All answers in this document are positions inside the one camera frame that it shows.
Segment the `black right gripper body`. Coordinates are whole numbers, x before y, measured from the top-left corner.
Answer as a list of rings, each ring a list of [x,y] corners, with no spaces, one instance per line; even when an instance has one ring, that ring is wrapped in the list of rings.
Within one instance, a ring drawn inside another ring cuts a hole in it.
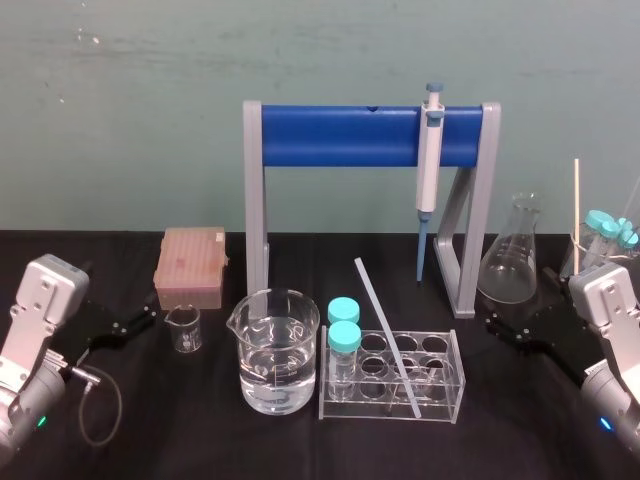
[[[568,300],[541,307],[528,318],[528,345],[547,355],[571,381],[584,381],[604,359],[595,334]]]

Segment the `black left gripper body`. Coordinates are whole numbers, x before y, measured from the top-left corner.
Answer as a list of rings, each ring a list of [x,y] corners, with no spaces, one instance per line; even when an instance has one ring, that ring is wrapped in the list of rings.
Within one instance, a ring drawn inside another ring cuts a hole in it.
[[[53,334],[51,350],[62,356],[65,369],[78,367],[96,351],[121,350],[125,346],[121,323],[106,307],[86,300]]]

